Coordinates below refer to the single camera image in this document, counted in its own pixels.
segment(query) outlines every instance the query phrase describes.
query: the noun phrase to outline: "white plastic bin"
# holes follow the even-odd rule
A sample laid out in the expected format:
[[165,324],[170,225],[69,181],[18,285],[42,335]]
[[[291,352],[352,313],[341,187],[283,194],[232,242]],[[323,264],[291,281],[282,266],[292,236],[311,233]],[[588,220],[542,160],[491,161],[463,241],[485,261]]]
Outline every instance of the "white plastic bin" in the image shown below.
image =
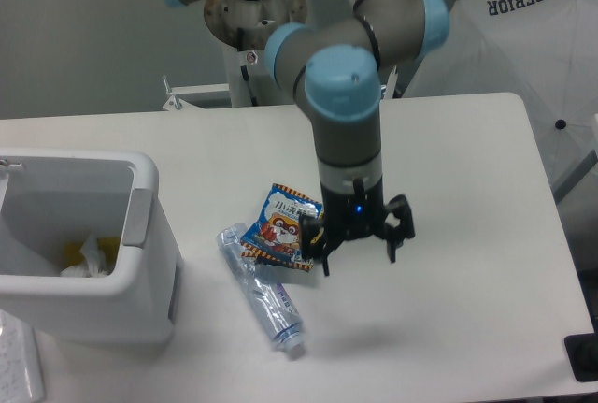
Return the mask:
[[[121,238],[112,273],[60,277],[91,233]],[[182,265],[147,155],[0,149],[0,309],[57,338],[162,342]]]

